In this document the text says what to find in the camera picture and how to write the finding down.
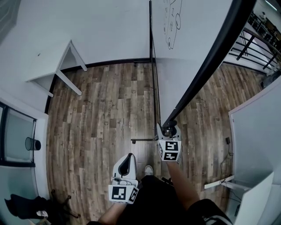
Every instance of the forearm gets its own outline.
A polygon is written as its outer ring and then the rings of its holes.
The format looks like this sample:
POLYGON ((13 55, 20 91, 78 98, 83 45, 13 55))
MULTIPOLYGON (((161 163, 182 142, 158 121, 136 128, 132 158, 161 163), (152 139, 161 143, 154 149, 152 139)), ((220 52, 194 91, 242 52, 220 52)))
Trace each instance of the forearm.
POLYGON ((114 225, 116 224, 119 216, 122 214, 126 204, 114 203, 98 220, 99 223, 105 225, 114 225))
POLYGON ((167 162, 167 166, 177 197, 187 210, 193 203, 200 200, 199 195, 187 177, 184 176, 177 162, 167 162))

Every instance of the shoe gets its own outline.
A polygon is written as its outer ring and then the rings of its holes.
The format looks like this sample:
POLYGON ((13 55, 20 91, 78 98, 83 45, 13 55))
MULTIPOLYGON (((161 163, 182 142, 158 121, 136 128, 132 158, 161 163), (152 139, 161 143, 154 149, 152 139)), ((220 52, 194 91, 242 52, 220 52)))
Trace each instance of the shoe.
POLYGON ((146 166, 144 170, 144 175, 145 176, 151 176, 153 175, 153 168, 151 166, 146 166))

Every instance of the window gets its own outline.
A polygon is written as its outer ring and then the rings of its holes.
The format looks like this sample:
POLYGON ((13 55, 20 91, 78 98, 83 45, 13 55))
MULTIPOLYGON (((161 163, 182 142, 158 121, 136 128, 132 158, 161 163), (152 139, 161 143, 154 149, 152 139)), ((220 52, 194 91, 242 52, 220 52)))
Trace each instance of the window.
POLYGON ((34 138, 36 119, 0 103, 0 165, 35 167, 33 151, 25 147, 34 138))

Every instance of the window frame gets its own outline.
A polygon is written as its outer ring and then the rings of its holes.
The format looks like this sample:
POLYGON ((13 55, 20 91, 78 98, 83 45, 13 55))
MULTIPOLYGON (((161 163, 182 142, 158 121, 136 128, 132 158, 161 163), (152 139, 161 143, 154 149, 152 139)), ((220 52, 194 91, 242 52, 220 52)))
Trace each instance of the window frame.
POLYGON ((36 119, 34 119, 31 116, 28 116, 18 110, 13 109, 12 107, 9 107, 5 105, 4 103, 0 102, 0 107, 3 109, 2 115, 0 118, 0 166, 6 166, 6 167, 35 167, 34 163, 34 151, 32 151, 32 159, 30 163, 27 162, 13 162, 13 161, 7 161, 5 159, 5 132, 6 132, 6 124, 7 124, 7 117, 8 117, 8 111, 11 109, 13 111, 16 111, 17 113, 20 113, 26 117, 29 117, 33 119, 34 122, 34 132, 33 132, 33 138, 35 136, 35 128, 36 128, 36 119))

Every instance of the black baseboard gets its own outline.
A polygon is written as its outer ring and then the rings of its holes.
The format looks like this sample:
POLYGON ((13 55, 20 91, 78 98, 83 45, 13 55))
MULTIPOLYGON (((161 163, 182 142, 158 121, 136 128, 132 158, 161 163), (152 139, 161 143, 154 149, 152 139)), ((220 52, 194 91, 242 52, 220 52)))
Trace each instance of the black baseboard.
POLYGON ((236 64, 236 63, 233 63, 233 62, 226 62, 226 61, 223 61, 223 63, 229 64, 229 65, 239 66, 239 67, 242 67, 242 68, 245 68, 245 69, 250 69, 250 70, 253 70, 253 71, 255 71, 255 72, 262 73, 263 75, 266 75, 266 74, 267 74, 266 72, 262 72, 262 71, 259 71, 259 70, 257 70, 257 69, 253 69, 253 68, 247 67, 247 66, 245 66, 245 65, 240 65, 240 64, 236 64))
MULTIPOLYGON (((103 66, 103 65, 113 65, 113 64, 123 64, 123 63, 149 63, 151 62, 150 58, 128 58, 128 59, 118 59, 118 60, 110 60, 110 61, 104 61, 104 62, 95 62, 95 63, 90 63, 86 64, 85 66, 87 68, 91 67, 96 67, 96 66, 103 66)), ((81 69, 81 66, 75 66, 67 69, 62 69, 61 71, 63 73, 71 72, 71 71, 76 71, 81 69)), ((54 85, 56 84, 58 76, 54 75, 51 87, 50 87, 50 92, 52 93, 54 90, 54 85)), ((45 107, 45 113, 48 114, 49 112, 49 107, 50 107, 50 102, 51 102, 51 97, 48 96, 47 102, 46 102, 46 107, 45 107)))

